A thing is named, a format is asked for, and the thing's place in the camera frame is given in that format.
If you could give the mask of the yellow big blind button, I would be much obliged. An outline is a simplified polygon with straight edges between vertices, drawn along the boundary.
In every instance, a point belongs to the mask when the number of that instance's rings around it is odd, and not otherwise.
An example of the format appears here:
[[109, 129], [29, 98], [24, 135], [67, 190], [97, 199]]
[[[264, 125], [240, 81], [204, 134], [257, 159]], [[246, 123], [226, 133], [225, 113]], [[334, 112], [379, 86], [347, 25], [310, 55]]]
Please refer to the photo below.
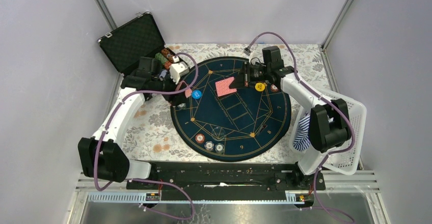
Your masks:
[[258, 82], [255, 84], [255, 90], [258, 92], [263, 92], [266, 88], [266, 85], [264, 83]]

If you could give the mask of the red chip stack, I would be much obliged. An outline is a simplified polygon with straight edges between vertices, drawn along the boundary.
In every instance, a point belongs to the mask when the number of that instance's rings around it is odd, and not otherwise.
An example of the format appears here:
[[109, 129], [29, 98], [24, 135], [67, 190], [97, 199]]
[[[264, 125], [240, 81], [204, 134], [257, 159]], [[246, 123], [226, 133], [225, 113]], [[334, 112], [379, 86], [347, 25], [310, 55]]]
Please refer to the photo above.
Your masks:
[[196, 134], [196, 136], [195, 136], [195, 141], [196, 141], [196, 143], [198, 143], [198, 144], [202, 144], [202, 143], [204, 143], [204, 142], [205, 142], [205, 135], [204, 135], [204, 134], [201, 134], [201, 133]]
[[271, 86], [270, 86], [270, 90], [271, 90], [272, 92], [274, 92], [274, 93], [276, 93], [276, 92], [279, 91], [279, 89], [277, 88], [277, 86], [274, 85], [274, 84], [271, 84]]

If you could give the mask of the red backed playing card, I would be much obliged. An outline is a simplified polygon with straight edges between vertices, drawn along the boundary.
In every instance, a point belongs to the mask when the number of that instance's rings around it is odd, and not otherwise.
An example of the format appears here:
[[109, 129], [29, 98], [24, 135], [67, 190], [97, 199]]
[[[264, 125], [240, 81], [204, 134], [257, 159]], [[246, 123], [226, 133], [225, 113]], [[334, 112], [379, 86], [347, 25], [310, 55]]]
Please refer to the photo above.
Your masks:
[[234, 77], [229, 77], [220, 81], [215, 82], [215, 90], [218, 97], [223, 97], [237, 92], [236, 88], [230, 88], [229, 86], [234, 81]]

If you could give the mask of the red chip stack bottom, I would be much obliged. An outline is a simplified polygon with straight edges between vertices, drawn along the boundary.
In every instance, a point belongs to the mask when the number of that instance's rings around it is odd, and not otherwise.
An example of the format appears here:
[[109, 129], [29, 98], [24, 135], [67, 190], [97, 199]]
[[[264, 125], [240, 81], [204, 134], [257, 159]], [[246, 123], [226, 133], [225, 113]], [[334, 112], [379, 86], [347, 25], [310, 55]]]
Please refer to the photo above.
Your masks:
[[201, 133], [196, 134], [196, 136], [195, 136], [195, 141], [196, 141], [196, 143], [198, 143], [198, 144], [202, 144], [202, 143], [204, 143], [204, 142], [205, 142], [205, 135], [204, 135], [204, 134], [201, 134]]

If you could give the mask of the blue yellow chip stack bottom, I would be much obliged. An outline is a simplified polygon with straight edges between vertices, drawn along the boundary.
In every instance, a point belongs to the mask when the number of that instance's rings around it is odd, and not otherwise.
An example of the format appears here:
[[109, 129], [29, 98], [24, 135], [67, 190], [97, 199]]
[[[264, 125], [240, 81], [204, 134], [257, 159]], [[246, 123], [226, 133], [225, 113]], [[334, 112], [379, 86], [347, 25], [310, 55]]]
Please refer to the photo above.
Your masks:
[[214, 150], [215, 150], [216, 153], [222, 154], [225, 151], [225, 146], [223, 144], [216, 144], [214, 146]]

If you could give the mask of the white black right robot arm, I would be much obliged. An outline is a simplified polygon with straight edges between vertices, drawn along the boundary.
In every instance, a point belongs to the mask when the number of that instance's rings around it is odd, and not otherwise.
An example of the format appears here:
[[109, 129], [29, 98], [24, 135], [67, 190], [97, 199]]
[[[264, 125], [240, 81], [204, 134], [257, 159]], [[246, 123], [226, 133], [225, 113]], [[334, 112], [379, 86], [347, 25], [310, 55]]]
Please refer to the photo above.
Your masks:
[[296, 164], [292, 182], [305, 189], [312, 183], [312, 174], [319, 171], [335, 148], [346, 141], [355, 141], [354, 129], [349, 121], [348, 106], [343, 99], [330, 99], [303, 81], [295, 66], [285, 66], [277, 46], [262, 49], [263, 63], [243, 63], [231, 89], [253, 87], [267, 81], [281, 92], [294, 98], [309, 110], [308, 138], [311, 143], [305, 155]]

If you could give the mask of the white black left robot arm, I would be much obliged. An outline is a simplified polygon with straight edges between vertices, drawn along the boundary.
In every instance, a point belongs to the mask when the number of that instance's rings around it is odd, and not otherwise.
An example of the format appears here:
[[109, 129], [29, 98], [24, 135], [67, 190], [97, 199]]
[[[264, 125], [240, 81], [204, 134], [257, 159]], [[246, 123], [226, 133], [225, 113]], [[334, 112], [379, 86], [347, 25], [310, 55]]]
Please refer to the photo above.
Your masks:
[[122, 143], [133, 115], [152, 95], [164, 95], [171, 105], [176, 106], [178, 97], [194, 85], [195, 79], [181, 88], [181, 77], [188, 74], [190, 68], [178, 55], [172, 59], [173, 62], [161, 65], [154, 58], [142, 57], [138, 67], [124, 77], [117, 103], [102, 125], [90, 138], [83, 137], [78, 142], [83, 173], [94, 179], [97, 190], [105, 189], [99, 185], [99, 180], [111, 184], [138, 179], [146, 189], [157, 185], [158, 176], [151, 171], [151, 164], [129, 159], [122, 150]]

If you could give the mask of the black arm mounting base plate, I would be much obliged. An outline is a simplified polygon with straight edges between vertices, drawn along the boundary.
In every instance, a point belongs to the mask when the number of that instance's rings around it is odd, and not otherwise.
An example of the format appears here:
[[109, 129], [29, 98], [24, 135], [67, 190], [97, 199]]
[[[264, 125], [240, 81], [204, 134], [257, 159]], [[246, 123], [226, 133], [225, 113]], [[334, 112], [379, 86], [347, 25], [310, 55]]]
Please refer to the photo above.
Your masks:
[[151, 162], [151, 181], [182, 188], [193, 201], [282, 201], [286, 191], [326, 189], [322, 173], [301, 176], [294, 164]]

